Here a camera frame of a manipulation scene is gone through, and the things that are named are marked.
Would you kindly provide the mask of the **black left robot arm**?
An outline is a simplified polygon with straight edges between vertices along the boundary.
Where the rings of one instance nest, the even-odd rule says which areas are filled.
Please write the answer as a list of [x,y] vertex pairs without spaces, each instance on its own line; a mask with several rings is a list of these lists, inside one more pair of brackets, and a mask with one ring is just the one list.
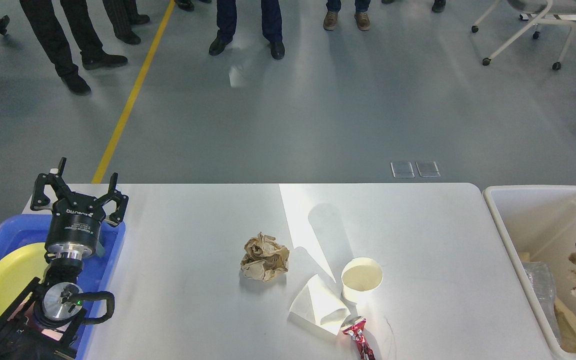
[[118,173],[96,197],[70,189],[64,181],[66,158],[55,172],[38,174],[30,209],[51,212],[44,244],[46,270],[34,276],[0,315],[0,360],[74,360],[82,326],[108,321],[115,311],[109,291],[85,291],[78,285],[84,261],[103,248],[103,223],[116,228],[130,198],[117,189]]

